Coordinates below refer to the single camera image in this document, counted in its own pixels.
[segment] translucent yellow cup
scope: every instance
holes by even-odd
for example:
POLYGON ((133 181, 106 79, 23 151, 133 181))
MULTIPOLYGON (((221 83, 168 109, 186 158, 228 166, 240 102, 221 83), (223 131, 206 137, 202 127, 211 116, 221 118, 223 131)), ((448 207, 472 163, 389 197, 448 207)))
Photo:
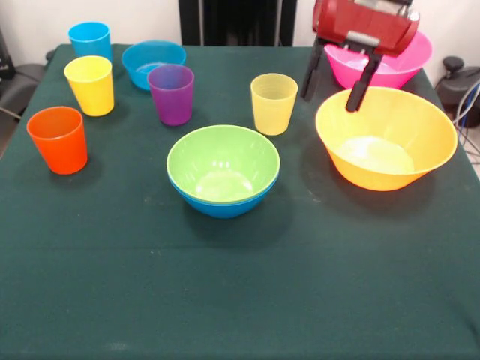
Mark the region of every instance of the translucent yellow cup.
POLYGON ((265 135, 284 133, 299 86, 294 79, 281 73, 264 73, 250 84, 255 128, 265 135))
POLYGON ((113 109, 112 63, 101 56, 83 56, 64 69, 82 111, 88 116, 103 116, 113 109))

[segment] blue bowl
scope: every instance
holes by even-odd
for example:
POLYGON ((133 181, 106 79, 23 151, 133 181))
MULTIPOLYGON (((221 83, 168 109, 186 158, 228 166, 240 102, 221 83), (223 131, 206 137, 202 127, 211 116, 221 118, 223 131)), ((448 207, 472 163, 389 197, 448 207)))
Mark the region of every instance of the blue bowl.
POLYGON ((185 63, 184 48, 169 41, 144 41, 130 46, 123 52, 121 62, 132 82, 141 89, 150 90, 147 75, 163 64, 185 63))
POLYGON ((253 208, 255 208, 258 204, 262 202, 265 198, 266 194, 273 188, 273 185, 277 181, 278 177, 268 186, 262 193, 259 193, 255 197, 240 201, 234 202, 229 204, 212 204, 210 202, 203 202, 198 199, 194 199, 191 196, 188 196, 186 193, 181 191, 176 185, 173 183, 172 179, 169 177, 170 183, 178 191, 181 197, 190 205, 192 208, 201 212, 202 214, 211 216, 212 218, 217 219, 231 219, 236 218, 237 216, 243 215, 253 208))

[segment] plastic cup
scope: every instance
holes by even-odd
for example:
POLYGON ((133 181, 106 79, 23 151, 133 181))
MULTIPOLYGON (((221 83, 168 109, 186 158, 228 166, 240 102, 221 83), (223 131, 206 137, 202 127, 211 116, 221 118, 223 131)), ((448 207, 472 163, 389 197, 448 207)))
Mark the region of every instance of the plastic cup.
POLYGON ((68 31, 77 56, 103 56, 113 61, 110 29, 102 22, 81 22, 68 31))
POLYGON ((186 66, 165 64, 148 73, 148 84, 160 121, 183 125, 192 116, 194 72, 186 66))
POLYGON ((294 79, 281 73, 264 73, 250 84, 255 128, 265 135, 284 133, 299 86, 294 79))
POLYGON ((64 69, 68 83, 82 111, 103 116, 113 109, 112 63, 101 56, 83 56, 64 69))
POLYGON ((87 164, 87 144, 80 111, 54 106, 34 114, 27 132, 55 174, 70 175, 87 164))

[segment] stacked bowls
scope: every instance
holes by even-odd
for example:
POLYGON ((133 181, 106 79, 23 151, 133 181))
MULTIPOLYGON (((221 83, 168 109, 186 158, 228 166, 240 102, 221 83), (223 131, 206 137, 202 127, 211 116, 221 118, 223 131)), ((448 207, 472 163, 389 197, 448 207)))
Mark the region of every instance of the stacked bowls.
POLYGON ((166 170, 173 187, 194 209, 234 218, 257 206, 280 171, 275 146, 246 127, 214 125, 183 136, 170 149, 166 170))

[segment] pink bowl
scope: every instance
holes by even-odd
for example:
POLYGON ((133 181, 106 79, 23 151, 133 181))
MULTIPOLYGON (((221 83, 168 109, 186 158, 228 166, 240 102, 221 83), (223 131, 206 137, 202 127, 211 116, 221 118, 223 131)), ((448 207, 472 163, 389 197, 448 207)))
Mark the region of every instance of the pink bowl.
MULTIPOLYGON (((346 89, 352 88, 360 79, 368 57, 334 45, 325 46, 325 52, 337 81, 346 89)), ((383 56, 371 85, 401 88, 430 59, 432 52, 432 43, 417 31, 410 45, 397 58, 383 56)))

